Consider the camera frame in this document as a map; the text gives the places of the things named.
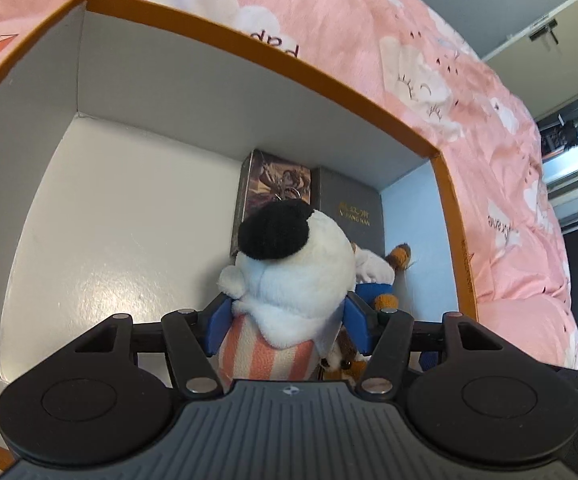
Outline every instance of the gray gripper base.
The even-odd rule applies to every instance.
[[[18,462],[5,480],[576,479],[560,463],[491,472],[427,449],[389,404],[344,383],[239,381],[223,399],[193,402],[149,449],[90,470]]]

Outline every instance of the open box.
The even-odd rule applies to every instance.
[[[379,190],[386,251],[413,253],[396,294],[417,319],[476,317],[453,185],[426,140],[255,38],[140,0],[72,0],[0,65],[0,391],[112,313],[207,304],[253,148]]]

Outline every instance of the plush toy nose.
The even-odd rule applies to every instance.
[[[238,248],[254,260],[280,260],[296,254],[309,238],[313,207],[300,199],[262,206],[238,229]]]

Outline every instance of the cabinet door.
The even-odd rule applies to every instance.
[[[553,34],[530,36],[552,20]],[[485,57],[502,82],[540,119],[578,97],[578,0],[569,0]]]

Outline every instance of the bed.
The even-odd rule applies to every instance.
[[[67,0],[0,0],[0,61]],[[149,0],[281,49],[438,147],[464,221],[478,319],[543,362],[578,366],[562,234],[525,106],[421,0]]]

